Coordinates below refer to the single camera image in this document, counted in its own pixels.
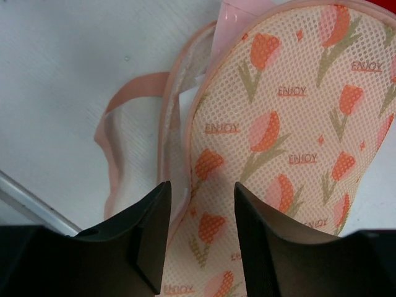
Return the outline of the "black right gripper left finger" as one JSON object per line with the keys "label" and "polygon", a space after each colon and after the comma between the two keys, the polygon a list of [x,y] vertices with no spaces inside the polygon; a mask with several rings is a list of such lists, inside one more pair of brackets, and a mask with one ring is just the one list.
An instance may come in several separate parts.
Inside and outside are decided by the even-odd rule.
{"label": "black right gripper left finger", "polygon": [[40,225],[3,226],[1,295],[159,295],[170,211],[166,181],[75,236]]}

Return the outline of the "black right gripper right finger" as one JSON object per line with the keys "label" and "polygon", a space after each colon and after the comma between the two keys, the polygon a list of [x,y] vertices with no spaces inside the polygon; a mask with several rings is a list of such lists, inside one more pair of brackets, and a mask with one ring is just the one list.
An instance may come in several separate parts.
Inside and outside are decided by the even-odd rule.
{"label": "black right gripper right finger", "polygon": [[346,237],[310,228],[236,183],[235,216],[248,296],[394,296],[395,231]]}

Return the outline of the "pink tulip mesh laundry bag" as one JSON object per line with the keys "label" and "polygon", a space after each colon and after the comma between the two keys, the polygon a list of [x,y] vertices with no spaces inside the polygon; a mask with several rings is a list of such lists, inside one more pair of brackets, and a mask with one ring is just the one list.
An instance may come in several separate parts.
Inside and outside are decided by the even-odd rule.
{"label": "pink tulip mesh laundry bag", "polygon": [[125,84],[95,133],[110,218],[132,191],[131,102],[162,98],[157,178],[173,197],[161,296],[246,296],[236,183],[339,235],[395,119],[393,12],[369,1],[287,1],[211,61],[216,24],[186,43],[171,71]]}

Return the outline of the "pink bra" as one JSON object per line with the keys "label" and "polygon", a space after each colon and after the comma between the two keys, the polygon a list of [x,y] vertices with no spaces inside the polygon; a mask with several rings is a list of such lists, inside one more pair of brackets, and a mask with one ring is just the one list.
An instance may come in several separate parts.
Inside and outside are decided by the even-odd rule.
{"label": "pink bra", "polygon": [[250,21],[276,5],[274,1],[269,0],[222,1],[213,36],[211,61],[219,57],[226,45]]}

